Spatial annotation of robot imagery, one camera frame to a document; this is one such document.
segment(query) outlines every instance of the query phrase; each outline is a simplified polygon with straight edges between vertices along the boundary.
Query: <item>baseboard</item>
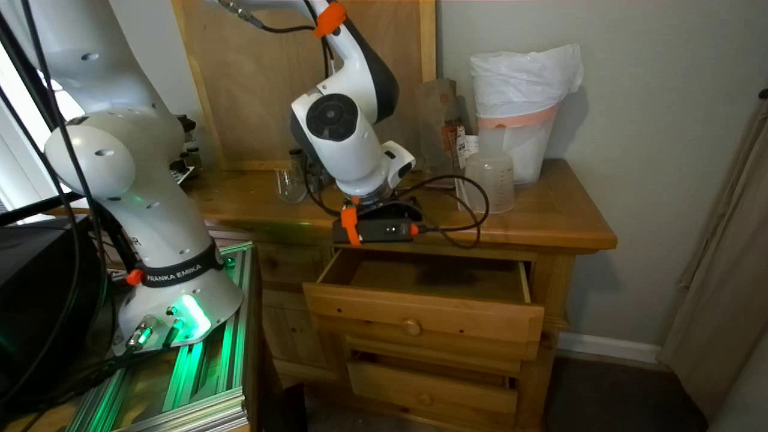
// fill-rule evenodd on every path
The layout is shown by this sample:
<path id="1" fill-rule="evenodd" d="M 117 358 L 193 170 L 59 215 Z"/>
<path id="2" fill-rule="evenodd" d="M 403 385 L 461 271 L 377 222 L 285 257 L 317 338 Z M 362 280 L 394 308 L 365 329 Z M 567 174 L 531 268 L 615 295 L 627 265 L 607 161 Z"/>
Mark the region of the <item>baseboard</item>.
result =
<path id="1" fill-rule="evenodd" d="M 587 355 L 621 362 L 641 362 L 658 366 L 659 344 L 634 342 L 621 338 L 602 338 L 587 334 L 559 334 L 557 349 L 561 355 Z"/>

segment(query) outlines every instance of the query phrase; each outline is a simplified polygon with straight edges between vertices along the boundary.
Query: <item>floor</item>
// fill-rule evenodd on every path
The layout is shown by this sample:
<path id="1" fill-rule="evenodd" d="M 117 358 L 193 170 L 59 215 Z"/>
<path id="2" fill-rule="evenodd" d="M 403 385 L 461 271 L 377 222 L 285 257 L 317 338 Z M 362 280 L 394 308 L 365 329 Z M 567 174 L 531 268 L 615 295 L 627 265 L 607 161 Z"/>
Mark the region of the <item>floor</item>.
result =
<path id="1" fill-rule="evenodd" d="M 442 432 L 399 416 L 307 398 L 310 432 Z M 551 371 L 549 432 L 706 432 L 679 382 L 658 368 L 559 358 Z"/>

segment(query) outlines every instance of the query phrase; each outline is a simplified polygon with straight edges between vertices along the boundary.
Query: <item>open drawer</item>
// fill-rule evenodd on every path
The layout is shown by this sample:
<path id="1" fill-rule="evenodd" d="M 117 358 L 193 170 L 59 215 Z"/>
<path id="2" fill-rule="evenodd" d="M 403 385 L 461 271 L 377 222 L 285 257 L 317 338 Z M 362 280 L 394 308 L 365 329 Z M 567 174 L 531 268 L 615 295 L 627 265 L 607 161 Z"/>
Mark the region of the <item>open drawer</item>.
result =
<path id="1" fill-rule="evenodd" d="M 524 263 L 503 258 L 338 248 L 304 298 L 319 330 L 508 365 L 543 330 Z"/>

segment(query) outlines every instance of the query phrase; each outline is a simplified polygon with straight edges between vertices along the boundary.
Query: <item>plastic bag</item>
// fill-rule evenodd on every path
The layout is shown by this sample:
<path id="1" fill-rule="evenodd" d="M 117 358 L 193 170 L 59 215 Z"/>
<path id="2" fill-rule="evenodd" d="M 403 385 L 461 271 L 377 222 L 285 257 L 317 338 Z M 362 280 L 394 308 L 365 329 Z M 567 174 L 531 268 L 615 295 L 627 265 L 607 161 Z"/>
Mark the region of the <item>plastic bag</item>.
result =
<path id="1" fill-rule="evenodd" d="M 584 82 L 580 48 L 543 52 L 477 52 L 471 56 L 477 118 L 519 118 L 547 110 Z"/>

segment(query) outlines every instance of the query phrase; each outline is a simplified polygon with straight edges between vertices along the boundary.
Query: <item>trash can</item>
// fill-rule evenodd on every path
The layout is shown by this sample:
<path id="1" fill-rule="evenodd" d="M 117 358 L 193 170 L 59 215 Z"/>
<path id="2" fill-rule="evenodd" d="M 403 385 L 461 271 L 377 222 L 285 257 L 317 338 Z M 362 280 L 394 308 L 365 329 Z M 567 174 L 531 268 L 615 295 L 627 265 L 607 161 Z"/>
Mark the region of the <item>trash can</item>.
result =
<path id="1" fill-rule="evenodd" d="M 559 103 L 584 82 L 580 48 L 471 56 L 479 140 L 502 140 L 514 181 L 537 181 Z"/>

